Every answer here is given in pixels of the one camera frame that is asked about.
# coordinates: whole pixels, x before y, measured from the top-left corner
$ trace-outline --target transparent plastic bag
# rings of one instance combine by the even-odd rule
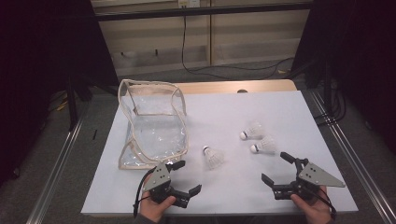
[[[124,79],[119,102],[129,120],[120,169],[150,169],[187,153],[186,104],[176,85]]]

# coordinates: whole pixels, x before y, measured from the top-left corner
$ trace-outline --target electrical outlet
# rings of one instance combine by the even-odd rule
[[[200,7],[200,6],[201,6],[201,1],[200,0],[190,0],[189,7]]]
[[[179,8],[189,7],[189,2],[190,0],[178,0],[178,7]]]

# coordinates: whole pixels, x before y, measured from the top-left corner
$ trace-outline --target white tabletop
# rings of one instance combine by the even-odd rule
[[[295,180],[295,166],[279,157],[281,151],[308,158],[345,182],[299,91],[188,94],[185,98],[190,149],[183,157],[186,166],[171,172],[171,186],[187,192],[202,184],[202,191],[191,198],[186,209],[172,206],[166,211],[168,215],[298,213],[292,201],[276,201],[272,190],[261,180],[262,173],[276,184]],[[252,154],[249,147],[256,141],[239,138],[253,120],[274,137],[278,148],[275,156]],[[146,171],[118,169],[127,122],[118,109],[81,211],[85,215],[114,217],[133,213],[137,187]],[[224,164],[209,170],[202,152],[204,145],[222,150]],[[339,213],[358,211],[347,187],[328,188],[328,192]]]

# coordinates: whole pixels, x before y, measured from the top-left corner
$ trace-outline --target white shuttlecock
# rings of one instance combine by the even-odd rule
[[[209,146],[204,146],[204,154],[209,169],[213,170],[224,162],[224,154]]]
[[[250,147],[252,153],[275,154],[276,143],[272,136],[265,136],[260,142]]]
[[[254,121],[250,127],[239,134],[242,140],[247,139],[262,139],[264,130],[258,121]]]

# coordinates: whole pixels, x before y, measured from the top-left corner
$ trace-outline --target human hand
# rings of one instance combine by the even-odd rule
[[[145,179],[145,184],[150,177],[151,175]],[[176,198],[174,196],[169,196],[162,203],[155,203],[149,196],[149,191],[142,194],[143,200],[140,202],[140,214],[151,221],[158,223],[163,216],[163,212],[165,212],[168,207],[172,206],[176,201]]]
[[[318,195],[323,199],[326,199],[326,187],[320,186],[320,188],[323,191],[320,190]],[[313,201],[306,202],[297,194],[292,194],[290,198],[297,205],[297,207],[304,211],[306,220],[309,224],[325,224],[332,219],[330,216],[329,206],[321,200],[314,198]]]

